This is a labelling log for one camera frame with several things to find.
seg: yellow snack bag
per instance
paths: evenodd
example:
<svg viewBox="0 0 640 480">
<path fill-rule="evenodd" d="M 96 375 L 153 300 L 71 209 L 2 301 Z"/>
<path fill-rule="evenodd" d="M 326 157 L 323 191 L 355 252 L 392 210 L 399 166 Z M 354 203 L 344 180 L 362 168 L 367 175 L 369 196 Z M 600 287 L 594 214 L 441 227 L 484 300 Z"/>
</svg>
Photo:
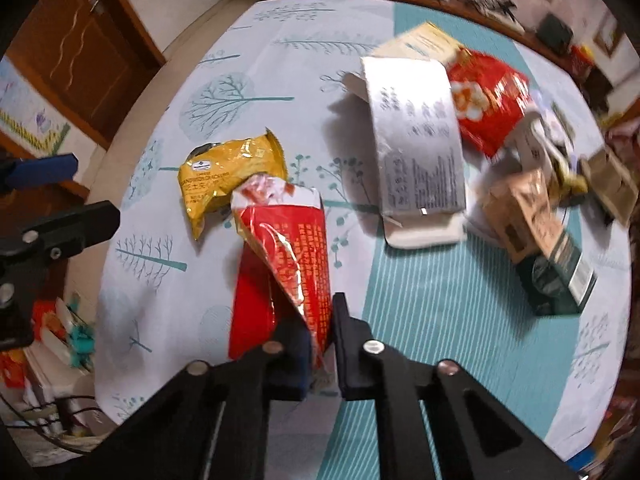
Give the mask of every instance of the yellow snack bag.
<svg viewBox="0 0 640 480">
<path fill-rule="evenodd" d="M 193 150 L 178 170 L 178 183 L 193 238 L 204 229 L 204 215 L 228 205 L 231 192 L 252 174 L 287 179 L 282 147 L 271 130 L 253 139 L 204 144 Z"/>
</svg>

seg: red and white package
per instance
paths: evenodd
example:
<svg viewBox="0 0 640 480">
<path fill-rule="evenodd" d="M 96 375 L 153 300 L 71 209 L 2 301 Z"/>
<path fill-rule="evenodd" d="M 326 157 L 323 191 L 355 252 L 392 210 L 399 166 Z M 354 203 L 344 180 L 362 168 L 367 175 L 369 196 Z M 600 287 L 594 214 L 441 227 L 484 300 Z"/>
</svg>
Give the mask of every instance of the red and white package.
<svg viewBox="0 0 640 480">
<path fill-rule="evenodd" d="M 320 194 L 259 173 L 233 192 L 231 209 L 246 244 L 236 286 L 229 356 L 236 358 L 269 338 L 278 320 L 287 315 L 280 295 L 283 292 L 289 306 L 305 320 L 314 344 L 315 366 L 321 367 L 332 304 Z M 257 259 L 247 253 L 247 247 Z"/>
<path fill-rule="evenodd" d="M 447 68 L 463 139 L 492 157 L 524 113 L 527 77 L 495 57 L 461 49 Z"/>
</svg>

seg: picture frame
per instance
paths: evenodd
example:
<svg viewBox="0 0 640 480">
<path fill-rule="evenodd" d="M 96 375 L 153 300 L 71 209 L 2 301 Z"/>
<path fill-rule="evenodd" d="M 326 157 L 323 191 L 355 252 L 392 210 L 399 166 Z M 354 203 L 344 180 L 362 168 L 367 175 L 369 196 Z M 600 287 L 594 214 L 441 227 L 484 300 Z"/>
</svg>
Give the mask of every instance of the picture frame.
<svg viewBox="0 0 640 480">
<path fill-rule="evenodd" d="M 607 56 L 612 57 L 624 35 L 616 17 L 607 11 L 593 37 L 593 43 Z"/>
</svg>

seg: wooden door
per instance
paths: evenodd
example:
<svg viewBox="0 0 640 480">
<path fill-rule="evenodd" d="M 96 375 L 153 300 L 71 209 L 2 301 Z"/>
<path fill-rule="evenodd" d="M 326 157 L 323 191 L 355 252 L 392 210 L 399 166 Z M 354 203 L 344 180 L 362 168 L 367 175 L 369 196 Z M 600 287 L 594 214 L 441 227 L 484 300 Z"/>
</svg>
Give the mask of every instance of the wooden door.
<svg viewBox="0 0 640 480">
<path fill-rule="evenodd" d="M 8 55 L 107 141 L 158 71 L 138 57 L 101 0 L 40 0 Z"/>
</svg>

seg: plastic bag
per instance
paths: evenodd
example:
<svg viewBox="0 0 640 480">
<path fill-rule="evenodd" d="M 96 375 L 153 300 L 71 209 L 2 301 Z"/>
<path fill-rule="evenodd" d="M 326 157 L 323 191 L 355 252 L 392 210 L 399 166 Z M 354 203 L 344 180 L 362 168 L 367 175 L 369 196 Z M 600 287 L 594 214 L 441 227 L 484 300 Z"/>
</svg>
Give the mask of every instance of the plastic bag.
<svg viewBox="0 0 640 480">
<path fill-rule="evenodd" d="M 447 75 L 462 137 L 494 156 L 524 117 L 529 80 L 495 57 L 460 49 Z"/>
<path fill-rule="evenodd" d="M 260 137 L 204 144 L 189 154 L 178 182 L 195 240 L 204 229 L 204 215 L 228 205 L 231 192 L 261 171 L 287 177 L 282 147 L 268 129 Z"/>
<path fill-rule="evenodd" d="M 320 194 L 283 179 L 256 174 L 238 187 L 231 209 L 238 233 L 274 278 L 271 286 L 256 260 L 242 255 L 229 355 L 265 342 L 289 308 L 312 335 L 314 364 L 322 367 L 332 313 L 326 227 Z"/>
</svg>

